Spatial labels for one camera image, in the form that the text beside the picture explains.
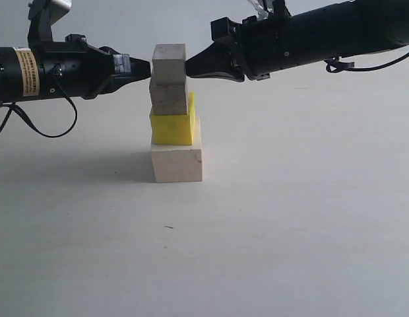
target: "yellow block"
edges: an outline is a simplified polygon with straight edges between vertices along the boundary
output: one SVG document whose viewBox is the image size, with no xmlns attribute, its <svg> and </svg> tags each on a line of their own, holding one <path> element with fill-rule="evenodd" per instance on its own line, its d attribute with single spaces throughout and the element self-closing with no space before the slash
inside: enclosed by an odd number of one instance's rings
<svg viewBox="0 0 409 317">
<path fill-rule="evenodd" d="M 196 125 L 194 92 L 189 93 L 189 113 L 182 115 L 156 116 L 150 112 L 153 140 L 157 145 L 192 145 Z"/>
</svg>

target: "robotic arm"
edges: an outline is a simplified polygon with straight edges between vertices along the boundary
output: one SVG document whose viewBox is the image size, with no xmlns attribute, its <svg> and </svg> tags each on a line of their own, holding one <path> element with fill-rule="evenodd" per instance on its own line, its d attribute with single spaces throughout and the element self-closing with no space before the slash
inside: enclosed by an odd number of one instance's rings
<svg viewBox="0 0 409 317">
<path fill-rule="evenodd" d="M 409 45 L 409 0 L 353 0 L 295 16 L 285 0 L 249 2 L 258 17 L 211 22 L 214 43 L 187 61 L 189 77 L 260 81 L 275 71 L 319 61 L 331 73 L 372 71 L 409 57 L 371 69 L 340 62 L 340 57 Z"/>
<path fill-rule="evenodd" d="M 54 42 L 51 26 L 71 9 L 71 0 L 34 0 L 29 4 L 31 21 L 27 48 L 0 48 L 0 108 L 12 112 L 44 137 L 61 137 L 74 128 L 77 109 L 71 97 L 94 99 L 122 86 L 150 77 L 150 63 L 121 54 L 109 47 L 90 46 L 86 37 L 70 34 Z M 31 100 L 65 98 L 75 111 L 73 125 L 65 133 L 45 135 L 16 104 Z"/>
</svg>

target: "white wooden block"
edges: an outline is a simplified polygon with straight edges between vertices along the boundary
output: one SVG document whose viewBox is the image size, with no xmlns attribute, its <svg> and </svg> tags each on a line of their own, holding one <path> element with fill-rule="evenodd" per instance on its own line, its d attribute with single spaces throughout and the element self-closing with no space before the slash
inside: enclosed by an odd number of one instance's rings
<svg viewBox="0 0 409 317">
<path fill-rule="evenodd" d="M 195 140 L 191 146 L 156 145 L 150 148 L 158 183 L 202 182 L 203 155 L 200 119 L 196 118 Z"/>
<path fill-rule="evenodd" d="M 158 85 L 183 84 L 187 80 L 185 44 L 158 44 L 155 47 L 152 64 Z"/>
<path fill-rule="evenodd" d="M 187 82 L 177 85 L 158 85 L 154 72 L 150 78 L 150 99 L 157 116 L 188 114 Z"/>
</svg>

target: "yellow label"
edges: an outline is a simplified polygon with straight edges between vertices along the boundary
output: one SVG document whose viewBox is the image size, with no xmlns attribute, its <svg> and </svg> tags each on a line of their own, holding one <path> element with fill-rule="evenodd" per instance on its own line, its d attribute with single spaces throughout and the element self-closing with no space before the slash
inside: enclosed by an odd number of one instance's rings
<svg viewBox="0 0 409 317">
<path fill-rule="evenodd" d="M 22 73 L 23 97 L 38 96 L 40 77 L 38 64 L 31 49 L 15 48 Z"/>
</svg>

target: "white table surface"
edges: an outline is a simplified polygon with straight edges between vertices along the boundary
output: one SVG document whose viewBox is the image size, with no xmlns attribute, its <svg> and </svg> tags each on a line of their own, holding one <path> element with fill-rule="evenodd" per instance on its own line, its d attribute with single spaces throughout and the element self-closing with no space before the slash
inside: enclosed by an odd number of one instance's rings
<svg viewBox="0 0 409 317">
<path fill-rule="evenodd" d="M 324 67 L 191 80 L 203 183 L 153 182 L 148 81 L 76 99 L 59 140 L 13 116 L 0 317 L 409 317 L 409 61 Z M 24 109 L 50 133 L 73 115 L 63 100 Z"/>
</svg>

